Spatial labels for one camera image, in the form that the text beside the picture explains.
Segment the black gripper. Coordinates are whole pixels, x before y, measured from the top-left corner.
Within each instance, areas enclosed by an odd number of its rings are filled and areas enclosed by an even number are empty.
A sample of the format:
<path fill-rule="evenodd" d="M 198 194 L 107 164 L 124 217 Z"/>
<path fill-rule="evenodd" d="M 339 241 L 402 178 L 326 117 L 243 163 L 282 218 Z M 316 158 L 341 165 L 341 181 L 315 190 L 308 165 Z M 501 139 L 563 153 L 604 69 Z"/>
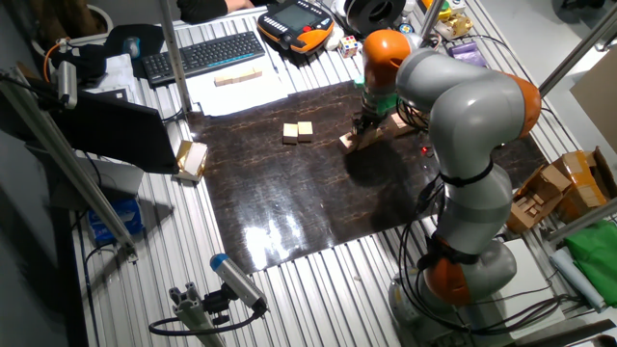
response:
<path fill-rule="evenodd" d="M 361 117 L 359 119 L 353 119 L 352 133 L 360 137 L 363 129 L 371 128 L 368 133 L 368 143 L 372 145 L 380 141 L 383 137 L 382 128 L 379 126 L 385 118 L 385 112 L 379 113 L 374 110 L 362 109 Z"/>

